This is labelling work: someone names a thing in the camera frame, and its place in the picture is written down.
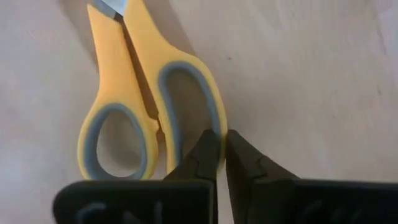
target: beige surface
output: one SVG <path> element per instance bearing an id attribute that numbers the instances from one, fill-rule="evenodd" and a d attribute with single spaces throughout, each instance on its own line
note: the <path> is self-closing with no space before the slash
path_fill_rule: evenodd
<path id="1" fill-rule="evenodd" d="M 394 0 L 146 3 L 269 157 L 301 177 L 398 180 Z M 81 179 L 76 141 L 98 86 L 88 29 L 84 1 L 0 1 L 1 224 L 51 223 L 54 194 Z"/>

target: metal blade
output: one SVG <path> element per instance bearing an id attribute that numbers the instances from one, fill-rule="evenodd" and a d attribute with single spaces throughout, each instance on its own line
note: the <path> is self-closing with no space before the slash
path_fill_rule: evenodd
<path id="1" fill-rule="evenodd" d="M 102 0 L 105 4 L 111 7 L 120 15 L 124 15 L 124 10 L 126 8 L 127 0 Z"/>

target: yellow scissors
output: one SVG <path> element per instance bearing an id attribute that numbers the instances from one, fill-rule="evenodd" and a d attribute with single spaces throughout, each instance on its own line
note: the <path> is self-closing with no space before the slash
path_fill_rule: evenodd
<path id="1" fill-rule="evenodd" d="M 80 171 L 86 179 L 148 179 L 157 164 L 158 121 L 147 114 L 122 25 L 91 5 L 88 5 L 88 15 L 100 81 L 97 97 L 80 130 L 77 147 Z M 224 163 L 227 120 L 220 93 L 209 69 L 201 60 L 171 46 L 164 39 L 143 0 L 128 0 L 124 6 L 123 21 L 159 112 L 160 127 L 165 134 L 167 172 L 173 171 L 182 160 L 182 136 L 166 85 L 168 76 L 177 69 L 183 69 L 194 77 L 206 96 L 212 130 L 221 139 L 220 169 Z M 127 115 L 141 139 L 140 166 L 128 177 L 115 177 L 107 173 L 98 162 L 98 135 L 107 115 L 113 110 Z"/>

